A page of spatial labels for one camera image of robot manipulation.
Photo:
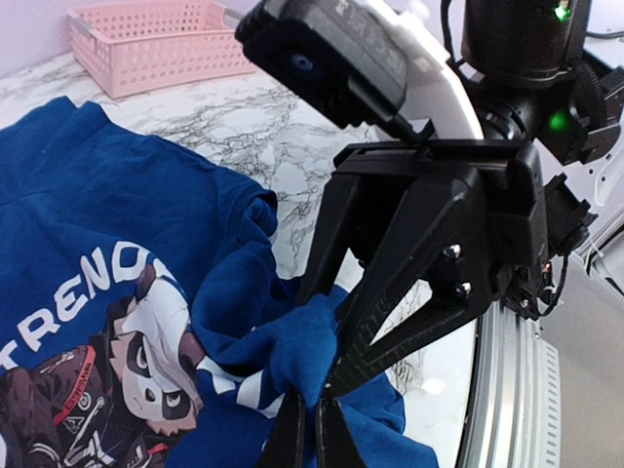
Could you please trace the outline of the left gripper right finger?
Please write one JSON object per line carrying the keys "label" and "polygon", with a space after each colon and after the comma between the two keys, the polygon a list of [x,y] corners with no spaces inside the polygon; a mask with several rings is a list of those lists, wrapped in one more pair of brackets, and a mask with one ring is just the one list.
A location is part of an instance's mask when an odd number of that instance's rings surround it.
{"label": "left gripper right finger", "polygon": [[326,384],[316,407],[316,454],[321,468],[365,468],[339,401]]}

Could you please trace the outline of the blue printed t-shirt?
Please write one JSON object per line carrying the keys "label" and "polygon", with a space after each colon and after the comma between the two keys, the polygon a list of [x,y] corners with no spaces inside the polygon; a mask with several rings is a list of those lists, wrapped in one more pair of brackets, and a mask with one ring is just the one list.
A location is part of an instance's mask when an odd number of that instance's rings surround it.
{"label": "blue printed t-shirt", "polygon": [[1,463],[253,467],[318,401],[340,287],[278,276],[275,195],[101,107],[1,132]]}

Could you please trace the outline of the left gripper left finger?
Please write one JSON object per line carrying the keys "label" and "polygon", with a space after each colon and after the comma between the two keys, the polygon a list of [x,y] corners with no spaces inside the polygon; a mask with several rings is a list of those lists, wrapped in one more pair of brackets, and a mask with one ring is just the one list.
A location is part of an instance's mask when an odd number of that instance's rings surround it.
{"label": "left gripper left finger", "polygon": [[302,468],[306,432],[306,406],[302,395],[290,387],[256,468]]}

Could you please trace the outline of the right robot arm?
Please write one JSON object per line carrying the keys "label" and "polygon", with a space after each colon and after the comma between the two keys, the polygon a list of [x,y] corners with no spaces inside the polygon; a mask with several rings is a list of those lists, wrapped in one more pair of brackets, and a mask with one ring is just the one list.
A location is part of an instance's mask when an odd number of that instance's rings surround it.
{"label": "right robot arm", "polygon": [[416,142],[354,144],[335,158],[300,296],[321,293],[352,252],[362,279],[338,307],[323,395],[338,399],[500,302],[537,320],[594,221],[563,175],[544,181],[534,141],[565,164],[617,141],[623,71],[583,48],[586,1],[470,1],[450,73],[481,138],[429,121]]}

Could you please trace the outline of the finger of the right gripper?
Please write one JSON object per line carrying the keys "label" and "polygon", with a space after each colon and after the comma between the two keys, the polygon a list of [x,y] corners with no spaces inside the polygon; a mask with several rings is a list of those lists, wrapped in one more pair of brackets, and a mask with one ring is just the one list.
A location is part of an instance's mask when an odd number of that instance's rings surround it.
{"label": "finger of the right gripper", "polygon": [[325,185],[297,305],[331,291],[347,252],[361,191],[357,175],[333,175]]}

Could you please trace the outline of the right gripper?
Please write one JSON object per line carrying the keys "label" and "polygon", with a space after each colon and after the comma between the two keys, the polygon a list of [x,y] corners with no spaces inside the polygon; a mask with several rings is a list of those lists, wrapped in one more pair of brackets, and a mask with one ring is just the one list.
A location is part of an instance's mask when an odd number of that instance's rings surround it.
{"label": "right gripper", "polygon": [[351,250],[369,267],[339,309],[330,397],[470,323],[491,292],[516,302],[540,295],[547,210],[531,144],[358,143],[333,162],[337,173],[364,179]]}

